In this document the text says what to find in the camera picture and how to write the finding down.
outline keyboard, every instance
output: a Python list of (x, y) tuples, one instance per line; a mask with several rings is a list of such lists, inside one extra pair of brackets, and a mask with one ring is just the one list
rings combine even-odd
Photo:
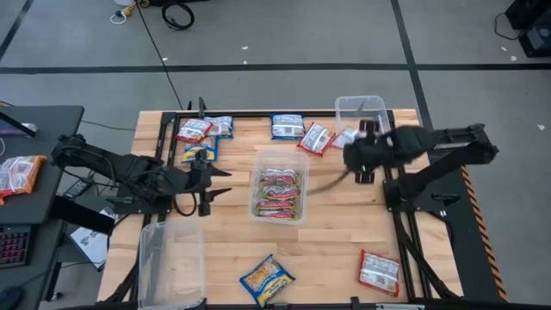
[(27, 264), (30, 238), (31, 226), (0, 226), (0, 269)]

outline plastic bin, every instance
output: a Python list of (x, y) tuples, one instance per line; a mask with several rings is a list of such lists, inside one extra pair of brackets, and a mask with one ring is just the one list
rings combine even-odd
[(205, 296), (204, 239), (198, 223), (178, 219), (144, 227), (139, 239), (139, 309), (196, 307)]
[[(260, 184), (262, 174), (267, 169), (286, 170), (292, 169), (298, 173), (297, 183), (300, 188), (300, 197), (297, 201), (297, 219), (281, 220), (257, 216), (257, 203), (263, 199)], [(253, 220), (260, 220), (270, 223), (299, 225), (306, 219), (306, 192), (308, 191), (308, 156), (304, 152), (282, 152), (282, 151), (260, 151), (257, 152), (255, 168), (252, 172), (251, 197), (249, 199), (249, 216)]]
[(390, 131), (387, 108), (379, 96), (341, 96), (335, 101), (337, 133), (358, 129), (360, 121), (378, 121), (381, 132)]

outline white paper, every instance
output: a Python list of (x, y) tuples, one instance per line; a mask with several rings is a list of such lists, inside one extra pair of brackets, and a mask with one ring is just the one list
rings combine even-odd
[[(110, 208), (104, 208), (100, 214), (107, 215), (114, 219), (116, 214), (113, 214)], [(78, 245), (80, 250), (94, 263), (97, 269), (105, 264), (107, 260), (107, 235), (91, 231), (88, 228), (80, 227), (71, 234), (71, 238)]]

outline blue snack bag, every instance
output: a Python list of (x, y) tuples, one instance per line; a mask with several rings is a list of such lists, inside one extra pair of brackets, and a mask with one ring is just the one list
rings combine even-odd
[(271, 115), (273, 140), (300, 140), (306, 129), (302, 115)]
[(220, 117), (208, 117), (203, 118), (204, 121), (208, 121), (213, 124), (213, 127), (208, 131), (207, 136), (219, 136), (221, 138), (233, 139), (233, 117), (220, 116)]
[(259, 307), (266, 306), (268, 301), (294, 281), (294, 277), (273, 256), (268, 255), (254, 270), (239, 279)]
[(199, 150), (207, 151), (207, 160), (216, 161), (218, 159), (218, 141), (220, 137), (206, 137), (201, 143), (186, 145), (183, 149), (182, 163), (191, 163), (195, 160), (195, 154)]

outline snack package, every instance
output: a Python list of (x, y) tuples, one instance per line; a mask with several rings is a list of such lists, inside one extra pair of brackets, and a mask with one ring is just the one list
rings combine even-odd
[(262, 184), (289, 184), (296, 185), (296, 172), (291, 169), (267, 169), (260, 180)]
[(266, 306), (268, 301), (294, 281), (294, 277), (273, 256), (268, 255), (253, 271), (239, 279), (259, 307)]
[(8, 158), (0, 166), (0, 206), (3, 198), (16, 194), (31, 194), (38, 170), (46, 156)]
[(297, 145), (319, 156), (323, 156), (327, 147), (331, 145), (331, 142), (335, 139), (335, 134), (329, 131), (329, 129), (312, 123), (310, 129), (306, 132), (306, 135)]
[(354, 143), (356, 136), (358, 135), (359, 130), (344, 129), (337, 138), (333, 141), (332, 146), (344, 149), (344, 146)]
[(260, 211), (294, 209), (294, 201), (293, 200), (271, 201), (271, 200), (262, 199), (261, 201), (257, 202), (257, 208)]
[(212, 127), (213, 124), (208, 121), (188, 119), (180, 128), (176, 139), (196, 144), (205, 139)]
[(290, 185), (269, 185), (262, 190), (262, 197), (269, 200), (286, 201), (299, 195), (300, 190)]
[(272, 115), (273, 140), (299, 140), (304, 136), (306, 129), (302, 115)]
[(200, 150), (207, 151), (207, 160), (216, 161), (218, 159), (218, 141), (219, 136), (206, 137), (201, 143), (186, 145), (183, 149), (182, 163), (191, 163), (195, 160), (195, 154)]
[(204, 117), (203, 120), (213, 124), (213, 127), (207, 134), (208, 136), (233, 139), (233, 117)]
[(398, 297), (398, 261), (362, 250), (360, 257), (359, 283)]

